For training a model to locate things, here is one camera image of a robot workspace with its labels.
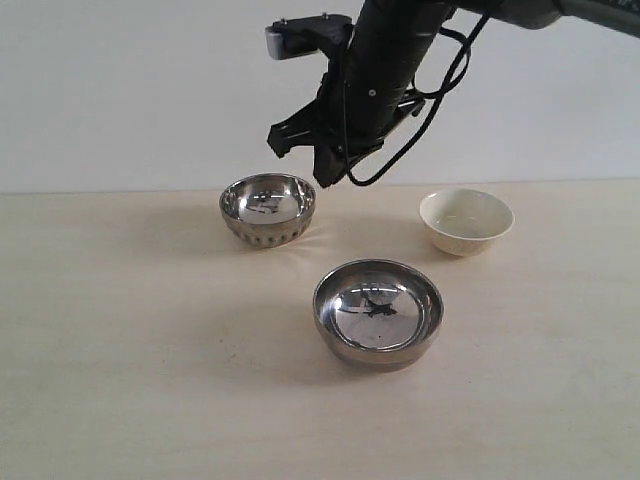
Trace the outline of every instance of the small bowl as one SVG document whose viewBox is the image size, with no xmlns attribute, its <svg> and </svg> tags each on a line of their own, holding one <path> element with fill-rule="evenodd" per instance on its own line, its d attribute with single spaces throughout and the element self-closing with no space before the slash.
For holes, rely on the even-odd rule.
<svg viewBox="0 0 640 480">
<path fill-rule="evenodd" d="M 420 217 L 436 247 L 461 257 L 483 252 L 514 222 L 513 212 L 502 200 L 466 188 L 426 196 L 420 203 Z"/>
<path fill-rule="evenodd" d="M 390 260 L 357 260 L 327 274 L 313 295 L 316 328 L 345 362 L 392 371 L 435 340 L 444 304 L 422 273 Z"/>
<path fill-rule="evenodd" d="M 316 194 L 309 182 L 280 173 L 254 175 L 228 186 L 220 211 L 229 229 L 257 248 L 300 237 L 311 223 Z"/>
</svg>

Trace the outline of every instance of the table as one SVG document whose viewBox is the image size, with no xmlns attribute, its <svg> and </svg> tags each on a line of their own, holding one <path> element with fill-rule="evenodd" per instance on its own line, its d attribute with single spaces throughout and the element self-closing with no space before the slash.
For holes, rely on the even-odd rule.
<svg viewBox="0 0 640 480">
<path fill-rule="evenodd" d="M 436 186 L 321 191 L 260 251 L 218 192 L 0 197 L 0 478 L 637 479 L 640 181 L 473 187 L 516 224 L 466 259 L 426 238 Z M 409 369 L 315 331 L 316 283 L 366 257 L 444 298 Z"/>
</svg>

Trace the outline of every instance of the cream bowl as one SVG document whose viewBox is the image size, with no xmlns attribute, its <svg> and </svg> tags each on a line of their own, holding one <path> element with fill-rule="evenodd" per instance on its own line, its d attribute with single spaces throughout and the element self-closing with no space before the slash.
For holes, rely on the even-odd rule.
<svg viewBox="0 0 640 480">
<path fill-rule="evenodd" d="M 513 212 L 502 200 L 467 188 L 427 195 L 420 202 L 420 217 L 436 247 L 461 257 L 485 251 L 514 223 Z"/>
</svg>

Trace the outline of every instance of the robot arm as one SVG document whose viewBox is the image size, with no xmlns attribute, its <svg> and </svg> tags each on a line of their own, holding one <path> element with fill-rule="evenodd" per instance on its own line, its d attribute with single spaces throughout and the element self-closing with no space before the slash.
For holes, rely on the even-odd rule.
<svg viewBox="0 0 640 480">
<path fill-rule="evenodd" d="M 400 122 L 424 107 L 425 96 L 409 84 L 456 8 L 481 13 L 485 22 L 496 18 L 529 29 L 571 15 L 640 37 L 640 0 L 365 0 L 355 26 L 342 15 L 281 20 L 266 29 L 273 58 L 320 50 L 329 66 L 316 98 L 272 125 L 267 141 L 276 155 L 283 157 L 298 145 L 313 146 L 313 173 L 322 187 L 350 175 L 351 167 L 379 150 Z M 465 42 L 460 59 L 481 28 Z M 446 82 L 434 101 L 434 115 Z"/>
</svg>

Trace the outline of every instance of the stainless steel bowl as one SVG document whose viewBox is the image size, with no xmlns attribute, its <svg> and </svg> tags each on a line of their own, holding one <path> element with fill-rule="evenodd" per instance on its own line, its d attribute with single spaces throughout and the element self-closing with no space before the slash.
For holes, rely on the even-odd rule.
<svg viewBox="0 0 640 480">
<path fill-rule="evenodd" d="M 422 273 L 390 260 L 357 260 L 326 275 L 313 296 L 315 323 L 342 360 L 377 371 L 404 368 L 433 343 L 444 304 Z"/>
<path fill-rule="evenodd" d="M 277 247 L 300 237 L 316 206 L 309 182 L 280 173 L 254 175 L 220 195 L 220 211 L 229 229 L 248 244 Z"/>
</svg>

